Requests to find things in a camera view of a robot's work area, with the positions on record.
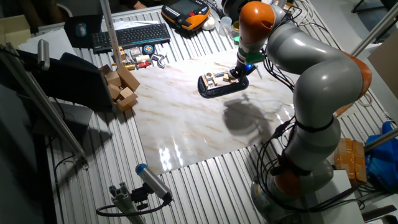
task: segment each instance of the blue light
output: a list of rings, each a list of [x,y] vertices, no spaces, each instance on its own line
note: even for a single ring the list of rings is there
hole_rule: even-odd
[[[252,67],[253,67],[253,65],[251,65],[251,64],[246,65],[246,71],[249,71]]]

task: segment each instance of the white marble board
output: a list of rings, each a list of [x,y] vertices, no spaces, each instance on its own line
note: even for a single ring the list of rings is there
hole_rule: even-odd
[[[141,85],[133,106],[148,166],[162,174],[262,140],[294,115],[292,92],[259,70],[246,90],[205,99],[198,77],[236,63],[236,50],[133,71]]]

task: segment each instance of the computer mouse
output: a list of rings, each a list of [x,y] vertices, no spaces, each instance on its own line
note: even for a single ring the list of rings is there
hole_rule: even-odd
[[[78,23],[76,25],[76,36],[78,37],[85,37],[87,35],[86,24],[85,23]]]
[[[216,21],[214,20],[213,17],[209,16],[207,17],[206,21],[202,25],[203,30],[212,30],[216,26]]]

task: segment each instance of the keyboard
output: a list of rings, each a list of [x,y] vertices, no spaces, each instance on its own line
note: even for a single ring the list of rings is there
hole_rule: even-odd
[[[93,39],[94,54],[109,52],[112,50],[111,39],[108,32],[100,32],[91,35]],[[170,34],[166,24],[151,24],[116,31],[118,44],[124,49],[140,47],[145,44],[161,44],[170,41]]]

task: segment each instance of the metal pipe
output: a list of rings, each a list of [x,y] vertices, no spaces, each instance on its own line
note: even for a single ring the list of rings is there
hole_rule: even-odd
[[[392,22],[395,16],[398,15],[398,2],[395,6],[384,16],[381,21],[373,28],[369,35],[359,43],[351,52],[351,55],[357,57],[372,41],[375,39],[388,25]]]
[[[391,139],[393,139],[397,136],[398,136],[398,128],[395,128],[392,131],[389,131],[388,133],[383,134],[382,136],[378,137],[373,142],[366,144],[364,146],[364,150],[365,150],[365,152],[369,152],[370,150],[390,141]]]
[[[113,49],[113,57],[116,61],[116,65],[119,68],[120,66],[122,66],[122,57],[120,56],[118,38],[116,37],[116,31],[114,30],[114,27],[113,27],[113,20],[112,20],[111,8],[109,7],[109,1],[108,0],[99,0],[99,1],[101,3],[102,12],[104,14],[106,27],[108,28],[109,38],[111,39],[111,44],[112,44],[112,49]]]
[[[7,45],[6,50],[18,55],[17,51],[12,47],[11,44]],[[34,76],[30,72],[27,72],[25,70],[21,60],[4,52],[0,53],[0,59],[4,62],[9,71],[14,75],[16,80],[21,84],[27,94],[32,98],[33,102],[37,105],[37,107],[41,110],[44,116],[48,119],[50,124],[58,132],[59,136],[67,144],[69,144],[69,146],[77,154],[77,156],[86,159],[86,153],[84,152],[83,148],[80,146],[79,142],[76,140],[65,122],[63,122],[57,110],[52,106]]]

